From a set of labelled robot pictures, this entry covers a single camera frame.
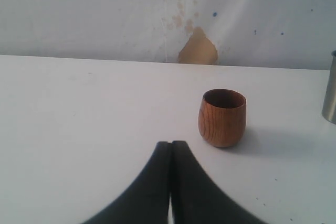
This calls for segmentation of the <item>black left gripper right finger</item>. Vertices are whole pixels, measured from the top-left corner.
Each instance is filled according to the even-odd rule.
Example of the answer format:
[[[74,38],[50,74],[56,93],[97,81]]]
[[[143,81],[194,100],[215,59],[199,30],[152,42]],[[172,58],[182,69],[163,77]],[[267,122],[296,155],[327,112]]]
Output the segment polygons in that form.
[[[171,202],[174,223],[264,223],[211,180],[184,141],[172,143]]]

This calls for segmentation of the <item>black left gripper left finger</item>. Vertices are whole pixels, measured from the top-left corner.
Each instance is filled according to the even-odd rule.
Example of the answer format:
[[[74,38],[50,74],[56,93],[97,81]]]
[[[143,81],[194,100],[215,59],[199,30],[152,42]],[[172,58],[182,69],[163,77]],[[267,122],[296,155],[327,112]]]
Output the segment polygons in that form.
[[[172,144],[158,142],[137,178],[85,223],[168,223]]]

